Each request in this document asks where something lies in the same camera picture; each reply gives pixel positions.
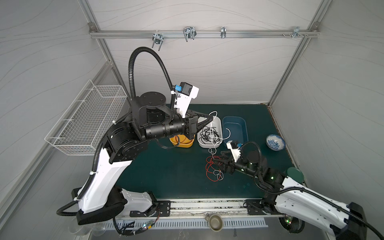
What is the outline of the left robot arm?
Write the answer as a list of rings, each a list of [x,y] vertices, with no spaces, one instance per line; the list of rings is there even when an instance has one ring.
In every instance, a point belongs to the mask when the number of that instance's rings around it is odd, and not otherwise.
[[[178,135],[192,140],[214,119],[192,110],[174,113],[166,106],[166,97],[158,92],[132,98],[131,109],[105,132],[86,183],[73,190],[73,200],[57,210],[58,216],[75,216],[78,225],[104,222],[123,210],[152,216],[159,205],[154,194],[118,187],[120,175],[148,149],[150,141]]]

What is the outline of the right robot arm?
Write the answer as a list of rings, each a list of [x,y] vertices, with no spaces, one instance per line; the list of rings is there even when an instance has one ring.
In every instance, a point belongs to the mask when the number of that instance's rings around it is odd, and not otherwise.
[[[252,178],[264,197],[254,208],[265,214],[278,214],[318,227],[337,240],[365,240],[371,230],[379,239],[384,236],[366,220],[363,208],[327,198],[268,166],[259,151],[251,151],[238,160],[225,153],[215,159],[224,173],[235,171]]]

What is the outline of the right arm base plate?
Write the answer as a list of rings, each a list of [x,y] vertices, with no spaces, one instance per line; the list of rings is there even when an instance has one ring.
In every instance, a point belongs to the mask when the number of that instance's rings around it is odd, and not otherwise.
[[[243,207],[247,209],[248,215],[271,215],[269,205],[263,199],[247,199]]]

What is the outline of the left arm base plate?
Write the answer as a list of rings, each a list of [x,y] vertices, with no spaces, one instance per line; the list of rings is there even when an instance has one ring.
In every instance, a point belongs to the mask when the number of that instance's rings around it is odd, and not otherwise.
[[[131,211],[131,218],[169,217],[171,212],[170,201],[158,201],[152,204],[146,211]]]

